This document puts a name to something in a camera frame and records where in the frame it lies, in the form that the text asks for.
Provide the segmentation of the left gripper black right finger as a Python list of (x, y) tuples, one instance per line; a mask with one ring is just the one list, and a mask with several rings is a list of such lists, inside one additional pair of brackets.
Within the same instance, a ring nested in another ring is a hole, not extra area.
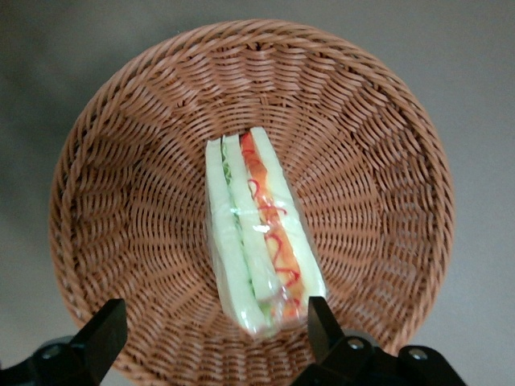
[(382, 351), (367, 339), (346, 335), (326, 300), (311, 297), (307, 336), (315, 362), (295, 379), (297, 385), (395, 385)]

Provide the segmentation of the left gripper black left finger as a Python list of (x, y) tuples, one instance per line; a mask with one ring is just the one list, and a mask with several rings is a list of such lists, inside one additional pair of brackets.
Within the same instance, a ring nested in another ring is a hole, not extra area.
[(15, 366), (17, 385), (99, 385), (128, 338), (126, 302), (110, 299), (72, 337), (52, 340)]

